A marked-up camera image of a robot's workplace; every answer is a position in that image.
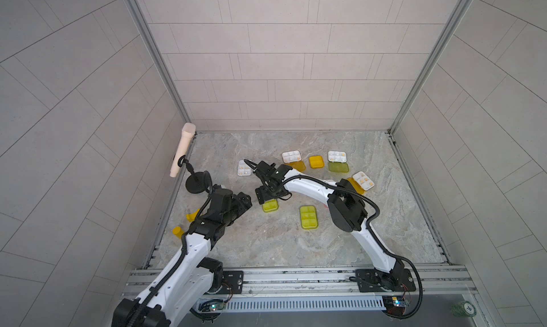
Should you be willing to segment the clear white pillbox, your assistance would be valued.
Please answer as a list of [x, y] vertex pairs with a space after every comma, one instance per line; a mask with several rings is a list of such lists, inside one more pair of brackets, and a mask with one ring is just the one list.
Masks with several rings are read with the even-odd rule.
[[240, 177], [251, 176], [253, 174], [252, 168], [244, 161], [238, 162], [237, 175]]

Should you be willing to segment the small yellow pillbox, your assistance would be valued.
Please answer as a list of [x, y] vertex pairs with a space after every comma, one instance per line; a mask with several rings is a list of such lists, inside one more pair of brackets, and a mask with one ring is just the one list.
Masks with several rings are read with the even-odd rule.
[[322, 156], [310, 156], [309, 165], [312, 169], [320, 169], [325, 166]]

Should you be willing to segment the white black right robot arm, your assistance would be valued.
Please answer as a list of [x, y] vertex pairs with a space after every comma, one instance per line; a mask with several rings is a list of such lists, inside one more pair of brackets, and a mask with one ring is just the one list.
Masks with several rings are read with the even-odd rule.
[[374, 270], [374, 281], [385, 291], [400, 291], [411, 288], [414, 281], [419, 292], [423, 285], [416, 266], [407, 258], [390, 251], [376, 234], [371, 222], [380, 216], [380, 208], [369, 198], [359, 194], [347, 180], [339, 182], [320, 180], [305, 175], [288, 165], [276, 167], [264, 161], [256, 164], [244, 160], [262, 185], [255, 192], [261, 204], [267, 200], [284, 199], [299, 193], [325, 204], [333, 224], [348, 232], [358, 241], [370, 257]]

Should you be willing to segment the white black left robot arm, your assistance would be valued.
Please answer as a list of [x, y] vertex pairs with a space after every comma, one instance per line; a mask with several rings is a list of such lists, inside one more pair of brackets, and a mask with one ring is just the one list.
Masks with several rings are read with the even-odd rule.
[[178, 326], [197, 300], [222, 285], [222, 263], [208, 257], [225, 229], [252, 207], [245, 193], [215, 185], [198, 210], [181, 248], [152, 283], [116, 307], [112, 326]]

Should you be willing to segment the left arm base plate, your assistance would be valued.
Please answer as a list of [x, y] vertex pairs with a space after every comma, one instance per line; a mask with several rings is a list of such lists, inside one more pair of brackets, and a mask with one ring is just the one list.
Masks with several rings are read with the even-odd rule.
[[206, 295], [241, 294], [244, 282], [243, 271], [223, 271], [214, 273], [212, 287]]

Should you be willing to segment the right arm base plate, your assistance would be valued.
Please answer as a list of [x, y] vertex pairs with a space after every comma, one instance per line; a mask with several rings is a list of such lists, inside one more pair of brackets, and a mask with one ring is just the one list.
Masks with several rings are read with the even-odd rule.
[[350, 280], [358, 285], [359, 292], [362, 293], [417, 291], [416, 281], [409, 269], [404, 269], [398, 276], [375, 269], [357, 269]]

